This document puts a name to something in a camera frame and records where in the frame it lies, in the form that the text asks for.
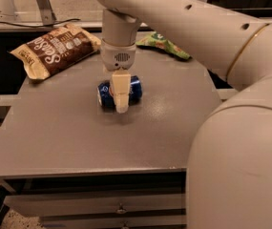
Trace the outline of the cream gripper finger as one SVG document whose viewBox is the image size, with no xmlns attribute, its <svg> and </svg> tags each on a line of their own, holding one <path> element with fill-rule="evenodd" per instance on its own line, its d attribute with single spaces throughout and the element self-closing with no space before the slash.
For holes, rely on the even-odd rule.
<svg viewBox="0 0 272 229">
<path fill-rule="evenodd" d="M 114 71 L 110 81 L 115 109 L 119 114 L 126 113 L 129 108 L 131 75 L 127 70 Z"/>
</svg>

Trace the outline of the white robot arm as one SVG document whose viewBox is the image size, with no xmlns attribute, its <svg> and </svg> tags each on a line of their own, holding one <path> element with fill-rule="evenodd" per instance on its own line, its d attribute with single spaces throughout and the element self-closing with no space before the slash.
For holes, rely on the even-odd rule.
<svg viewBox="0 0 272 229">
<path fill-rule="evenodd" d="M 272 229 L 272 24 L 198 0 L 97 0 L 105 45 L 146 23 L 236 89 L 199 128 L 187 161 L 188 229 Z"/>
</svg>

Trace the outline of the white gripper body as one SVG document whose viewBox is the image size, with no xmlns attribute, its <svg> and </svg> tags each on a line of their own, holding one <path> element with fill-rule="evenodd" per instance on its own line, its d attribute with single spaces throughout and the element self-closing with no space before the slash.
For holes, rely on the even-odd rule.
<svg viewBox="0 0 272 229">
<path fill-rule="evenodd" d="M 103 64 L 109 72 L 120 69 L 129 70 L 135 62 L 136 45 L 114 46 L 102 40 L 100 54 Z"/>
</svg>

